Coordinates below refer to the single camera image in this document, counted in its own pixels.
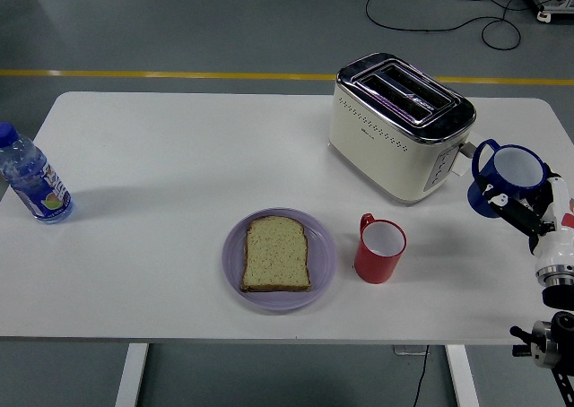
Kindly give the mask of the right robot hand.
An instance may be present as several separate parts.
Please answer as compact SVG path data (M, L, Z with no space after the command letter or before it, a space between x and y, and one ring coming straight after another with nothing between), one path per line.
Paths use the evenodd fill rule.
M528 237L535 277L543 286L573 283L573 199L565 180L551 173L531 197L506 195L486 177L477 177L480 197L512 227Z

